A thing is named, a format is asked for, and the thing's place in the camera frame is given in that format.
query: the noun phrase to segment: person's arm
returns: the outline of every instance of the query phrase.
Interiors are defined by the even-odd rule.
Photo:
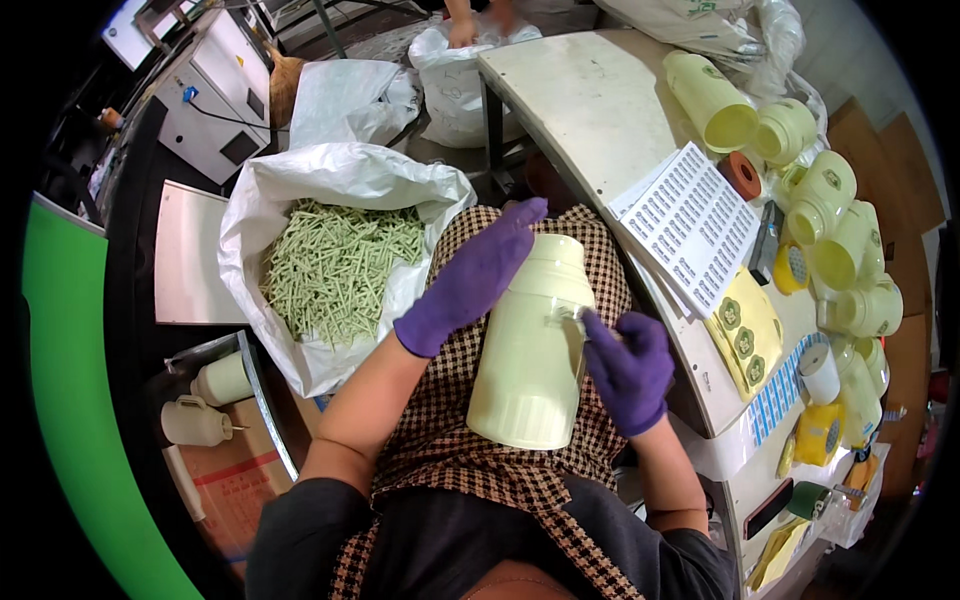
[[[671,529],[707,529],[707,500],[684,447],[666,417],[666,391],[673,378],[663,324],[626,313],[616,324],[623,341],[593,312],[584,315],[589,342],[587,368],[620,435],[636,450],[648,524]]]
[[[430,359],[455,330],[483,317],[534,244],[546,200],[515,206],[467,240],[394,330],[350,376],[320,419],[300,480],[337,479],[369,496],[376,457]]]
[[[470,0],[444,0],[446,10],[450,13],[450,19],[453,20],[453,27],[450,29],[450,48],[465,48],[472,46],[476,42],[477,28],[473,24],[472,10],[470,9]]]
[[[707,534],[707,498],[696,471],[666,415],[630,438],[647,507],[647,523],[658,531],[696,529]]]
[[[300,479],[339,479],[369,496],[376,456],[429,362],[391,331],[324,410]]]

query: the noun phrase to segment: black shirt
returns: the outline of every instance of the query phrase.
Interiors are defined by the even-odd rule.
[[[660,534],[603,485],[567,476],[564,505],[647,600],[732,598],[732,557],[699,531]],[[307,479],[263,509],[247,563],[247,597],[326,598],[344,541],[373,512],[354,487]],[[599,592],[534,518],[465,493],[393,492],[364,574],[365,598],[460,598],[504,559],[534,564],[578,598]]]

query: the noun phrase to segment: mobile phone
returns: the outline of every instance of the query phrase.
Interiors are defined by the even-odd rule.
[[[769,498],[763,501],[763,504],[756,507],[756,510],[743,521],[743,539],[749,540],[755,536],[767,523],[779,515],[780,511],[786,508],[791,498],[793,498],[793,478],[787,477],[777,488],[777,491],[773,492]]]

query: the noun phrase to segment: yellow tape roll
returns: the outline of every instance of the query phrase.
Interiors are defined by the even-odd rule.
[[[789,296],[810,284],[804,251],[796,242],[788,242],[777,251],[774,261],[774,284],[781,294]]]

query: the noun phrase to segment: wooden broom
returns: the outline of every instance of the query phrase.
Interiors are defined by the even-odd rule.
[[[270,74],[270,126],[285,127],[294,115],[300,72],[306,60],[285,57],[273,44],[265,39],[261,41],[274,61],[274,72]]]

